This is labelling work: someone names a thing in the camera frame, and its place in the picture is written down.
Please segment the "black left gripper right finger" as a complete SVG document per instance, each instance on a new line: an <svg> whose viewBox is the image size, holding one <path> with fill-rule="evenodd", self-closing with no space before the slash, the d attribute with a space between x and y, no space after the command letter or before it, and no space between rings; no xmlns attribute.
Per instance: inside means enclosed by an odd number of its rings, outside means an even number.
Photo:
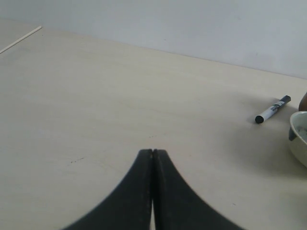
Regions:
<svg viewBox="0 0 307 230"><path fill-rule="evenodd" d="M180 175L167 151L153 151L153 211L157 230L240 230L206 202Z"/></svg>

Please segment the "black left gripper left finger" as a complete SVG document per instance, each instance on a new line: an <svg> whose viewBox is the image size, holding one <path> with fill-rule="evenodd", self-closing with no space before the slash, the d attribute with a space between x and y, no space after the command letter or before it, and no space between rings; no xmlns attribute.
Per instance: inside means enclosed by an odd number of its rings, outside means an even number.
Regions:
<svg viewBox="0 0 307 230"><path fill-rule="evenodd" d="M117 187L67 230L148 230L151 224L153 152L139 151Z"/></svg>

